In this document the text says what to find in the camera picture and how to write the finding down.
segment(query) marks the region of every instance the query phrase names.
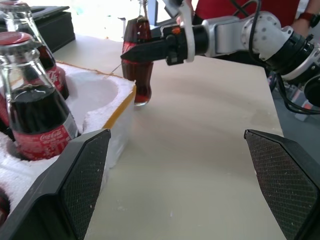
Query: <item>cola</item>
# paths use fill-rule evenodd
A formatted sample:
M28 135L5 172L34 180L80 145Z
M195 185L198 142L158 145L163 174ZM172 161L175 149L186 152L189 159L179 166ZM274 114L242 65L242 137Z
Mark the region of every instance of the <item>cola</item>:
M78 136L75 120L39 60L41 43L23 32L0 32L0 68L9 126L21 157L36 161L62 153ZM19 73L23 81L16 82Z
M0 227L5 223L10 213L10 201L5 191L0 188Z
M40 61L51 81L61 93L64 99L69 96L65 71L56 65L55 58L42 38L32 18L32 12L27 3L22 1L2 1L0 11L3 12L7 30L30 34L35 40L41 43L38 47Z
M151 30L148 19L139 16L138 18L129 20L123 40L122 53L125 53L137 44L149 42L151 40ZM154 63L138 63L122 59L121 66L123 77L130 81L135 81L135 105L141 106L147 104L152 95L150 80Z

